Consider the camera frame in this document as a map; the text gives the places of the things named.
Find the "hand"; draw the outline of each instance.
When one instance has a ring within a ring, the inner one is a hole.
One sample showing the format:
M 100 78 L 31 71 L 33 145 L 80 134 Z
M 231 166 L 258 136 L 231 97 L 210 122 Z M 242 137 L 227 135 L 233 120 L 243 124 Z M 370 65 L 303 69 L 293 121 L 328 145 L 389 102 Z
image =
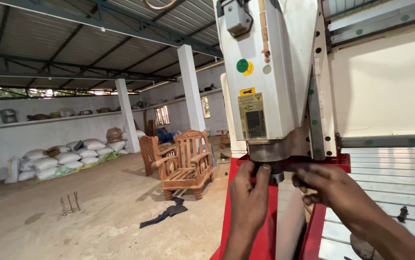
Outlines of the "hand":
M 263 164 L 259 168 L 254 187 L 250 182 L 253 170 L 253 162 L 241 164 L 230 183 L 230 234 L 223 259 L 248 259 L 255 236 L 267 217 L 271 167 Z
M 292 181 L 304 193 L 308 188 L 317 191 L 303 196 L 306 205 L 322 203 L 330 207 L 350 232 L 369 242 L 384 259 L 415 258 L 415 237 L 341 168 L 312 164 L 308 172 L 298 169 Z

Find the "electrical wire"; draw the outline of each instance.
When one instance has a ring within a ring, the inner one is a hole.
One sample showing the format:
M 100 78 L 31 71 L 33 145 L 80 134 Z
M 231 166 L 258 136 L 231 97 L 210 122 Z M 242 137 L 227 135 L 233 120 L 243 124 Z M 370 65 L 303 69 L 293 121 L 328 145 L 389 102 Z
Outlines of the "electrical wire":
M 157 6 L 154 6 L 150 3 L 148 3 L 148 0 L 142 0 L 142 1 L 147 6 L 148 9 L 153 10 L 153 11 L 164 11 L 166 9 L 171 8 L 174 4 L 176 4 L 178 2 L 178 0 L 173 0 L 170 4 L 168 4 L 166 6 L 157 7 Z

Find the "carved wooden armchair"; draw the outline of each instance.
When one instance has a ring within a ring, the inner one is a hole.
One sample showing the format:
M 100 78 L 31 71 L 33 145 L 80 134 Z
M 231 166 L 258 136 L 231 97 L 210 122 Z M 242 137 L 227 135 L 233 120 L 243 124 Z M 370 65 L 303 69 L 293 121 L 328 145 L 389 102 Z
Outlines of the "carved wooden armchair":
M 142 154 L 143 163 L 145 164 L 145 174 L 150 176 L 153 174 L 151 165 L 157 160 L 176 155 L 176 145 L 171 143 L 164 143 L 158 145 L 157 136 L 142 136 L 139 139 L 140 152 Z
M 206 152 L 203 152 L 203 139 Z M 174 140 L 176 156 L 168 156 L 152 164 L 158 167 L 162 183 L 160 190 L 164 191 L 166 200 L 172 198 L 172 191 L 179 189 L 194 190 L 195 198 L 201 199 L 201 188 L 206 180 L 214 180 L 207 133 L 205 130 L 188 130 L 175 135 Z
M 217 130 L 218 132 L 222 132 L 220 134 L 220 148 L 221 149 L 225 149 L 227 147 L 228 144 L 230 144 L 230 132 L 228 132 L 228 130 Z

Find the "concrete column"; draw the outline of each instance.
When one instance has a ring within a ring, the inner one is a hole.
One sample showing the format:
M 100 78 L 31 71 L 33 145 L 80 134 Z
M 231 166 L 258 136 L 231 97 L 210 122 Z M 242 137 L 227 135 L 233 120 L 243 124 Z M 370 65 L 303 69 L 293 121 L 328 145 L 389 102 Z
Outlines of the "concrete column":
M 204 131 L 203 108 L 201 106 L 201 97 L 199 96 L 198 80 L 194 68 L 193 52 L 190 45 L 182 45 L 177 50 L 180 62 L 181 76 L 183 80 L 183 89 L 187 98 L 188 117 L 192 130 Z
M 129 144 L 130 153 L 138 153 L 140 151 L 139 139 L 137 138 L 137 130 L 135 129 L 134 116 L 130 107 L 129 94 L 127 92 L 126 81 L 124 79 L 115 80 L 116 90 L 118 91 L 119 105 L 121 106 L 122 118 L 124 119 L 124 128 L 127 133 L 127 142 Z

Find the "concrete floor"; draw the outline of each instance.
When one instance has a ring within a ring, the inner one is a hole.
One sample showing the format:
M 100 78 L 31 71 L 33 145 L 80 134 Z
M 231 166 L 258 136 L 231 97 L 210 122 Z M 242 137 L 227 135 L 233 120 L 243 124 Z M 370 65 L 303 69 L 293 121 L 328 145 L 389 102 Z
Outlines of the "concrete floor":
M 145 177 L 140 154 L 53 180 L 0 185 L 0 259 L 208 259 L 220 245 L 230 150 L 209 139 L 219 165 L 203 198 L 178 191 L 188 211 L 139 229 L 168 206 L 157 170 Z M 60 198 L 78 192 L 81 211 L 62 216 Z

